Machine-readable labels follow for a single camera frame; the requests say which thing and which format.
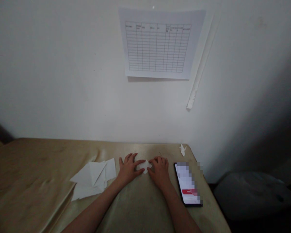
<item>blurred screen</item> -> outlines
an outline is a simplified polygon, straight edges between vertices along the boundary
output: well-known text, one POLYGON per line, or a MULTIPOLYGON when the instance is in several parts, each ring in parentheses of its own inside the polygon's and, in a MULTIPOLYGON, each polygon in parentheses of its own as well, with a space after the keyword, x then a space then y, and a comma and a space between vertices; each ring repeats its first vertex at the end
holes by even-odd
POLYGON ((175 163, 180 192, 185 204, 200 204, 200 196, 197 192, 194 177, 187 162, 175 163))

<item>stack of paper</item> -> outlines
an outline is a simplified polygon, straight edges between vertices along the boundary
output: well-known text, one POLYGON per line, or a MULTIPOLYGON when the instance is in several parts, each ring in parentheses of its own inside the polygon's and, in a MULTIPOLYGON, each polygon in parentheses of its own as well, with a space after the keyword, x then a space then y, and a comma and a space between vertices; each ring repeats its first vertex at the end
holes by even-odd
POLYGON ((114 158, 103 162, 89 162, 70 181, 76 182, 71 201, 102 193, 107 181, 116 177, 114 158))

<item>white paper square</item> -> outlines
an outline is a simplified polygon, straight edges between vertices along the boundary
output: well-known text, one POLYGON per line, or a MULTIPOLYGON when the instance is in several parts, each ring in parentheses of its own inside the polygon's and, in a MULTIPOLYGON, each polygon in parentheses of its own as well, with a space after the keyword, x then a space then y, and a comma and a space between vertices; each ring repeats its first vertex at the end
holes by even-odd
POLYGON ((152 165, 148 162, 148 160, 145 160, 144 163, 137 165, 136 170, 138 171, 138 170, 144 168, 145 170, 143 173, 146 174, 148 172, 147 167, 151 168, 152 165))

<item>person's right hand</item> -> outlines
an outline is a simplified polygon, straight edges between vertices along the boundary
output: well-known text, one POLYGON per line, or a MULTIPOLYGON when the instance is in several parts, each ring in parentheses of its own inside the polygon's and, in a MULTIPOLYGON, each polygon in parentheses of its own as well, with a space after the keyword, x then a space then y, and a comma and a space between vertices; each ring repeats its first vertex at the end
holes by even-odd
POLYGON ((171 184, 169 173, 168 173, 168 160, 160 156, 151 159, 149 162, 154 165, 154 172, 148 169, 149 175, 157 187, 163 191, 165 188, 168 188, 171 184))

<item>hand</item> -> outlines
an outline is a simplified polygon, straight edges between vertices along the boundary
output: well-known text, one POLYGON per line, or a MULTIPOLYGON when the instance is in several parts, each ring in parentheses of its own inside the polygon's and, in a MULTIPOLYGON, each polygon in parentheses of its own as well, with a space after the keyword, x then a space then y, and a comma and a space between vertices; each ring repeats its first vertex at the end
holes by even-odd
POLYGON ((134 158, 136 157, 138 153, 130 153, 125 157, 125 160, 123 162, 122 158, 120 158, 120 172, 116 178, 116 182, 119 183, 121 188, 125 187, 128 183, 130 183, 134 178, 141 175, 144 171, 143 169, 140 169, 138 171, 135 171, 135 167, 141 163, 144 163, 145 160, 138 160, 134 162, 134 158))
POLYGON ((154 159, 151 159, 149 162, 153 163, 155 170, 153 172, 150 168, 147 168, 151 179, 161 191, 168 189, 171 185, 168 173, 168 160, 166 158, 157 156, 154 159))

